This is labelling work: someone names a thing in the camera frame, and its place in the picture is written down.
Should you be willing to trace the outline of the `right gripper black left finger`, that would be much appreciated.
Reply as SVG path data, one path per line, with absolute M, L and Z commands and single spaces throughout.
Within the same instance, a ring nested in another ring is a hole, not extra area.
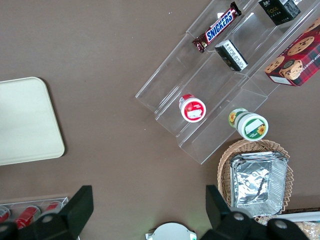
M 2 204 L 2 240 L 78 240 L 94 211 L 92 186 L 82 186 L 70 199 Z

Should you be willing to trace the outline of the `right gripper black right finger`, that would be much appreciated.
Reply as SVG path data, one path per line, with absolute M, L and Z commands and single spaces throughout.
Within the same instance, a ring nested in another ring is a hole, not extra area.
M 232 211 L 215 185 L 207 185 L 206 213 L 211 229 L 202 240 L 307 240 L 308 237 L 293 222 L 275 218 L 262 225 L 238 210 Z

